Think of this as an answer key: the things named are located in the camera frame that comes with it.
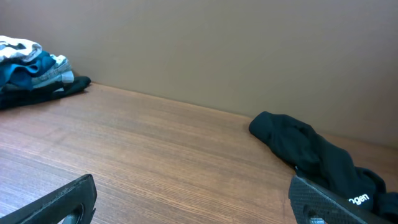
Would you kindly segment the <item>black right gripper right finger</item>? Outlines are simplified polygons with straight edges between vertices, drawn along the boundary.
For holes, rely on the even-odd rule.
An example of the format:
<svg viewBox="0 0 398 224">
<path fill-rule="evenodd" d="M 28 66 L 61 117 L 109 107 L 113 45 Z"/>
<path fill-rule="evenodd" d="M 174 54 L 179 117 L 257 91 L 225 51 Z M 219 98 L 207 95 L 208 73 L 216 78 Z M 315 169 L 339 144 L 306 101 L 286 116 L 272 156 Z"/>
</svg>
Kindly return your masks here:
<svg viewBox="0 0 398 224">
<path fill-rule="evenodd" d="M 392 224 L 296 175 L 290 182 L 289 199 L 298 224 Z"/>
</svg>

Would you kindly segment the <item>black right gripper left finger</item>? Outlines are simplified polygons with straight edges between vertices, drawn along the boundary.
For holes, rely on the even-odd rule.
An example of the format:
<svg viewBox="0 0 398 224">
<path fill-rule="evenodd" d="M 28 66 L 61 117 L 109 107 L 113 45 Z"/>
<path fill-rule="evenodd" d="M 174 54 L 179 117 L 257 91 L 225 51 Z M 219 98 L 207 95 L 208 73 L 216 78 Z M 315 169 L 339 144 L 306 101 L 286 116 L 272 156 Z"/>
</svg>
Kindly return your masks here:
<svg viewBox="0 0 398 224">
<path fill-rule="evenodd" d="M 4 216 L 4 224 L 90 224 L 97 191 L 93 176 L 85 174 L 36 201 Z"/>
</svg>

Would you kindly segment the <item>white t-shirt black print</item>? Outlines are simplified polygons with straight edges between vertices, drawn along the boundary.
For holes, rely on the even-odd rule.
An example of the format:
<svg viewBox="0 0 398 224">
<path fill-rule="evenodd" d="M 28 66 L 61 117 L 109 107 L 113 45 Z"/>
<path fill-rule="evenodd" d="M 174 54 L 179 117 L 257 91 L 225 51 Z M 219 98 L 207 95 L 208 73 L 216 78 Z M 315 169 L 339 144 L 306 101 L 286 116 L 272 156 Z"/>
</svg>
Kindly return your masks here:
<svg viewBox="0 0 398 224">
<path fill-rule="evenodd" d="M 1 36 L 1 62 L 21 60 L 30 62 L 42 53 L 42 46 L 27 39 Z"/>
</svg>

